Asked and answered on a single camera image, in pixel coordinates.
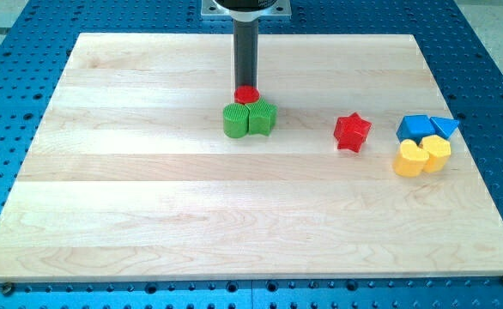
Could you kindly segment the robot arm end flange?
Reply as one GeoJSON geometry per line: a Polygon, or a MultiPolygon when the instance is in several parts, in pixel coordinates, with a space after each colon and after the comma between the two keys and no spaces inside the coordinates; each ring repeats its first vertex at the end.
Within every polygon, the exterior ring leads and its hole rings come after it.
{"type": "Polygon", "coordinates": [[[259,18],[276,0],[214,0],[216,4],[227,9],[235,21],[251,22],[259,18]]]}

